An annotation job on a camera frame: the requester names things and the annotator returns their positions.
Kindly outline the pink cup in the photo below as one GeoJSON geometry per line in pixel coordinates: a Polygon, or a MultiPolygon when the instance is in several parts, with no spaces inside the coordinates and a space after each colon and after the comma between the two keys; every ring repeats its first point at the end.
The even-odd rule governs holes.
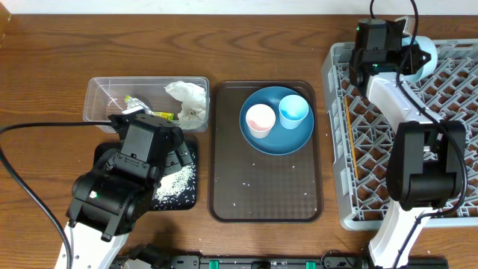
{"type": "Polygon", "coordinates": [[[253,105],[246,112],[246,124],[255,138],[262,139],[268,136],[275,123],[276,114],[268,105],[253,105]]]}

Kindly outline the light blue bowl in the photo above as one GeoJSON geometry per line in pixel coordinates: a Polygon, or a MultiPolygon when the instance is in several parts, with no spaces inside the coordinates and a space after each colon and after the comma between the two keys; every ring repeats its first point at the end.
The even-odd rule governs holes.
{"type": "Polygon", "coordinates": [[[431,39],[417,36],[412,47],[411,60],[403,68],[407,82],[417,82],[431,75],[438,64],[438,53],[431,39]]]}

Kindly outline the light blue cup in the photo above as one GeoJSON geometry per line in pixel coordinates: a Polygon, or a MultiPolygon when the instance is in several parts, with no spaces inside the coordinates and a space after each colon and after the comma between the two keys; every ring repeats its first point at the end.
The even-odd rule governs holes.
{"type": "Polygon", "coordinates": [[[309,105],[300,95],[285,96],[279,103],[279,121],[285,129],[295,129],[308,116],[309,105]]]}

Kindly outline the white paper napkin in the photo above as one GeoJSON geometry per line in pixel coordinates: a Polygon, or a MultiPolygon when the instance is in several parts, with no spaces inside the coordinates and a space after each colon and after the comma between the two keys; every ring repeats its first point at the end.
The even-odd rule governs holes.
{"type": "Polygon", "coordinates": [[[176,81],[168,84],[165,91],[181,102],[178,114],[180,121],[204,121],[206,112],[206,92],[197,84],[176,81]]]}

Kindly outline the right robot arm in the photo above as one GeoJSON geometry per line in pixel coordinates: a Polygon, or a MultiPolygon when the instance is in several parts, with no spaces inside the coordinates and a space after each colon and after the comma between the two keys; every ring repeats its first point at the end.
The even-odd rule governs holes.
{"type": "Polygon", "coordinates": [[[350,83],[394,132],[385,175],[391,201],[368,244],[372,268],[407,268],[426,222],[446,214],[452,198],[458,202],[449,212],[455,212],[468,187],[464,125],[430,110],[409,86],[433,73],[438,53],[428,37],[407,37],[407,22],[359,20],[349,62],[350,83]]]}

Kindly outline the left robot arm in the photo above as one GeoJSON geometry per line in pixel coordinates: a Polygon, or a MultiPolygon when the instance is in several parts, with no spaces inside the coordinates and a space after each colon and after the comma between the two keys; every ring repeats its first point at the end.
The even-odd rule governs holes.
{"type": "Polygon", "coordinates": [[[161,117],[136,112],[109,116],[121,147],[106,150],[92,169],[72,187],[72,202],[64,228],[67,241],[60,249],[57,268],[123,268],[138,259],[162,268],[167,258],[155,261],[148,247],[121,256],[137,220],[150,210],[152,198],[170,166],[169,156],[185,152],[180,127],[161,117]]]}

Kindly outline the wooden chopstick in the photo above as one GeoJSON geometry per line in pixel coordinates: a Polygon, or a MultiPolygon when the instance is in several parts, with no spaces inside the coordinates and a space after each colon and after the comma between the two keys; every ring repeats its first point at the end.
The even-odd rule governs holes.
{"type": "Polygon", "coordinates": [[[344,110],[345,110],[345,115],[347,119],[347,130],[348,130],[348,135],[350,139],[350,148],[351,148],[351,156],[353,161],[355,179],[359,179],[357,164],[356,164],[356,153],[355,153],[355,146],[354,146],[354,140],[353,140],[353,131],[352,131],[352,126],[350,121],[349,105],[348,105],[348,100],[346,97],[344,97],[344,110]]]}

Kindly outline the dark blue plate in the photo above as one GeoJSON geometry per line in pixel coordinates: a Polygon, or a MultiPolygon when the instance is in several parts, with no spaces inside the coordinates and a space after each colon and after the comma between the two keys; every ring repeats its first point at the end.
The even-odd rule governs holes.
{"type": "Polygon", "coordinates": [[[281,101],[287,96],[305,98],[300,93],[287,87],[271,86],[255,91],[244,102],[239,116],[240,130],[246,141],[259,152],[269,155],[288,155],[305,146],[314,130],[314,115],[311,106],[305,102],[302,106],[306,115],[295,129],[287,129],[280,123],[282,115],[281,101]],[[276,122],[270,133],[257,138],[246,122],[246,113],[253,105],[267,105],[276,115],[276,122]]]}

